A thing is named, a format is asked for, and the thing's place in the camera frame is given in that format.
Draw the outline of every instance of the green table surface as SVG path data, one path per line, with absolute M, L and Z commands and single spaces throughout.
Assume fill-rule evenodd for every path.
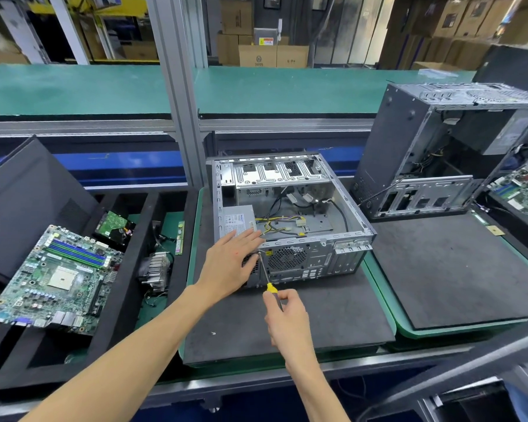
M 467 82 L 473 72 L 428 79 L 418 71 L 210 67 L 194 70 L 199 113 L 376 113 L 388 83 Z M 0 64 L 0 116 L 168 114 L 158 65 Z

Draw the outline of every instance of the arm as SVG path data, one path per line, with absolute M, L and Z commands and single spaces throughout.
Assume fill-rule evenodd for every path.
M 288 299 L 284 312 L 278 308 L 272 293 L 265 291 L 263 295 L 268 310 L 265 318 L 268 332 L 272 345 L 285 359 L 285 368 L 296 384 L 309 420 L 350 422 L 319 366 L 311 339 L 309 315 L 299 295 L 290 289 L 279 291 L 278 296 Z
M 111 422 L 133 417 L 148 392 L 202 315 L 237 290 L 258 255 L 241 266 L 264 240 L 260 232 L 225 235 L 207 251 L 196 284 L 158 317 L 127 336 L 29 412 L 24 422 Z

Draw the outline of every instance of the blue floor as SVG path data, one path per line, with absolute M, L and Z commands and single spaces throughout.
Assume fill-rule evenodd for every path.
M 365 376 L 365 395 L 367 398 L 374 398 L 381 392 L 415 376 L 415 374 L 425 369 L 427 368 Z M 354 420 L 358 417 L 364 400 L 351 397 L 350 394 L 363 397 L 364 383 L 360 377 L 342 379 L 339 382 L 340 384 L 337 381 L 331 381 L 331 386 L 351 420 Z M 224 397 L 222 404 L 219 411 L 214 414 L 204 410 L 199 402 L 176 403 L 171 406 L 141 410 L 137 412 L 133 422 L 225 422 L 248 420 L 251 422 L 299 422 L 307 420 L 303 404 L 295 387 L 234 394 Z M 377 420 L 380 422 L 421 421 L 414 412 L 388 416 Z

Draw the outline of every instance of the forearm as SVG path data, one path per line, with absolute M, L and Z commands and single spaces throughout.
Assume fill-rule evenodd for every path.
M 212 304 L 204 291 L 187 287 L 158 317 L 56 390 L 24 422 L 131 419 L 180 342 Z
M 318 363 L 294 370 L 292 377 L 311 422 L 350 422 Z

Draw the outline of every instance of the person's right hand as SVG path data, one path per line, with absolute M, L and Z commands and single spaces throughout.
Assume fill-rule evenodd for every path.
M 268 314 L 264 319 L 268 323 L 272 345 L 280 350 L 285 367 L 294 376 L 300 370 L 318 365 L 311 339 L 309 315 L 295 290 L 280 290 L 277 295 L 282 300 L 288 300 L 287 305 L 283 305 L 284 311 L 278 307 L 272 293 L 265 291 L 262 297 Z

